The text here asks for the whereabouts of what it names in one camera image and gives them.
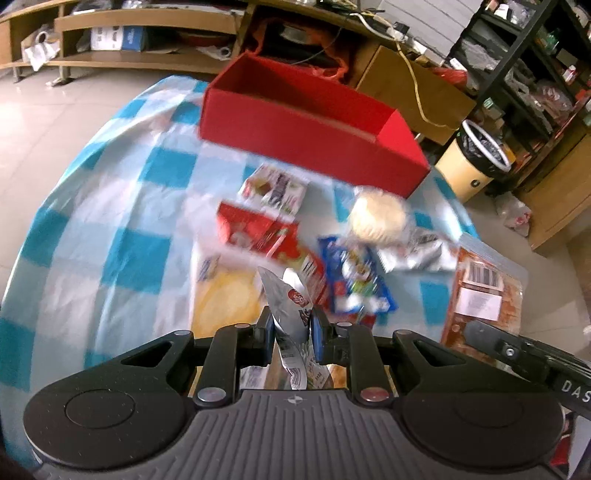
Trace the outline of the silver white snack packet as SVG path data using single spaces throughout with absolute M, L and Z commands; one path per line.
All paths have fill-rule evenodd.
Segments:
M 273 316 L 280 362 L 290 390 L 329 388 L 331 372 L 315 360 L 311 343 L 314 304 L 297 271 L 287 268 L 280 277 L 270 269 L 257 268 L 267 306 Z

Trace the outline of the yellow toast bread package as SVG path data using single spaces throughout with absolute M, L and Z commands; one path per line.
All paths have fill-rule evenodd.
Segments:
M 212 337 L 218 329 L 254 324 L 266 306 L 259 266 L 263 259 L 235 249 L 198 250 L 191 331 Z

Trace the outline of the blue candy packet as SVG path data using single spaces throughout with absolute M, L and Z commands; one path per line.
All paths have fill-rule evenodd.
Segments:
M 389 314 L 398 305 L 366 244 L 342 236 L 318 238 L 332 312 Z

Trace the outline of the red crown snack packet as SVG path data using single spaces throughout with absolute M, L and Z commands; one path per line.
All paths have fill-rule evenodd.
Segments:
M 329 289 L 321 258 L 297 236 L 298 223 L 222 201 L 216 212 L 217 236 L 223 244 L 242 248 L 294 269 L 311 300 L 327 305 Z

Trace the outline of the dried meat snack bag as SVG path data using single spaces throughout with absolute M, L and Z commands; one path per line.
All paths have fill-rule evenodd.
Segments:
M 470 346 L 465 328 L 482 321 L 517 335 L 521 328 L 523 293 L 528 272 L 476 237 L 459 240 L 457 267 L 441 343 L 462 354 L 504 370 L 493 357 Z

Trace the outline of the white spicy strip packet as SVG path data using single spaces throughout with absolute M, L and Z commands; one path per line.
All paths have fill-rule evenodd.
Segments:
M 415 227 L 401 240 L 378 246 L 376 254 L 386 273 L 452 272 L 457 267 L 459 247 L 440 232 Z

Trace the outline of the round white cake package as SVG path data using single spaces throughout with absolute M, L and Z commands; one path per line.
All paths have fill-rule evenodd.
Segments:
M 355 197 L 349 209 L 349 231 L 359 240 L 386 245 L 403 241 L 412 226 L 412 211 L 400 196 L 370 186 L 353 190 Z

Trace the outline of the small brown white snack packet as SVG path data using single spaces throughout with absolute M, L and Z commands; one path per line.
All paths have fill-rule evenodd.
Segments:
M 294 218 L 301 209 L 308 180 L 283 169 L 262 164 L 245 178 L 238 199 L 252 208 Z

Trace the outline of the blue white checkered tablecloth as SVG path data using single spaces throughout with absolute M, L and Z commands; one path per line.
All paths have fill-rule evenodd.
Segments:
M 206 83 L 170 76 L 82 148 L 33 217 L 1 301 L 6 454 L 41 388 L 190 324 L 194 243 L 263 156 L 200 139 Z

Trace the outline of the white plastic bag on floor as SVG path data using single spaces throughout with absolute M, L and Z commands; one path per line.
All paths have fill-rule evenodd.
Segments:
M 530 232 L 531 209 L 515 197 L 511 192 L 505 192 L 494 198 L 494 206 L 503 225 L 524 238 Z

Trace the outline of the red cardboard box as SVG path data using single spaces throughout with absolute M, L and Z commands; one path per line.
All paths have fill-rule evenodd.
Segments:
M 397 110 L 251 53 L 234 59 L 205 89 L 199 135 L 404 198 L 430 171 Z

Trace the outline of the orange plastic bag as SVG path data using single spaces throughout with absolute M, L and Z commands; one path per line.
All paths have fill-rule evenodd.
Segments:
M 252 29 L 252 54 L 307 71 L 315 77 L 342 82 L 349 73 L 349 55 L 335 44 L 341 34 L 328 32 L 279 18 L 260 21 Z

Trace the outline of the wooden TV stand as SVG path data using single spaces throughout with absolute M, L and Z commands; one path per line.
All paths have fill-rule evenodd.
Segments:
M 194 9 L 138 8 L 75 13 L 73 1 L 44 1 L 1 16 L 1 66 L 16 78 L 29 62 L 22 42 L 40 27 L 54 29 L 60 43 L 50 65 L 67 79 L 72 67 L 176 71 L 215 75 L 228 63 L 207 53 L 226 47 L 231 58 L 252 52 L 252 29 L 260 21 L 279 18 L 341 34 L 335 48 L 349 55 L 349 73 L 342 83 L 399 110 L 411 129 L 444 144 L 475 108 L 475 102 L 435 75 L 421 62 L 403 57 L 410 48 L 382 39 L 353 16 L 339 15 L 297 1 L 249 1 L 231 10 L 212 5 Z M 147 47 L 132 51 L 80 51 L 78 43 L 93 27 L 143 26 Z

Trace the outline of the black storage shelf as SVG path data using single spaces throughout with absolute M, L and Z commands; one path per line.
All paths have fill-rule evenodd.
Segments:
M 590 101 L 587 1 L 484 1 L 446 65 L 467 73 L 471 113 L 514 154 L 487 188 L 519 189 L 546 174 L 583 127 Z

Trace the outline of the blue white carton box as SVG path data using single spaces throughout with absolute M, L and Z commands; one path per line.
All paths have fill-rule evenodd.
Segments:
M 90 31 L 92 51 L 141 52 L 147 45 L 147 31 L 143 26 L 93 27 Z

